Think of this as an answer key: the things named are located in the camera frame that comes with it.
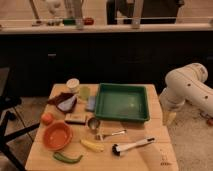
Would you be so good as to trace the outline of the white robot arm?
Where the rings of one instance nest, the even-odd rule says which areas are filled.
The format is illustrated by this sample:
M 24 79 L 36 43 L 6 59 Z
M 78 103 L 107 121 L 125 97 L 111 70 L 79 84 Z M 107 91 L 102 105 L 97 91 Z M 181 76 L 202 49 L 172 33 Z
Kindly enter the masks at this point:
M 208 71 L 200 63 L 191 63 L 167 73 L 166 87 L 159 95 L 165 126 L 172 123 L 186 101 L 213 117 L 213 88 L 204 84 L 207 78 Z

